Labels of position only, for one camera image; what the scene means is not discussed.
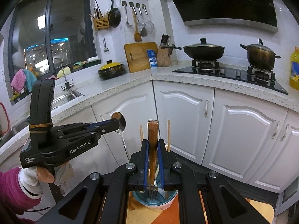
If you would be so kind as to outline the pink sleeve left forearm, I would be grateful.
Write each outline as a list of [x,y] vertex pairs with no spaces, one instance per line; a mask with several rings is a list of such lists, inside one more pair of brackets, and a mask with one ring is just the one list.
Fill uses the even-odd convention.
[[15,167],[1,172],[1,223],[35,223],[33,220],[19,218],[25,211],[41,202],[41,195],[32,196],[23,191],[19,183],[21,168]]

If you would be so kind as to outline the left hand white glove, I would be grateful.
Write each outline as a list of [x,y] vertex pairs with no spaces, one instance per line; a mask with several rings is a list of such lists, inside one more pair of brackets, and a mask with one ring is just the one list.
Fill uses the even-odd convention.
[[49,170],[41,166],[21,168],[18,173],[18,182],[21,190],[31,198],[40,198],[43,195],[40,182],[54,183],[66,188],[67,181],[74,176],[73,167],[69,162],[58,167],[53,175]]

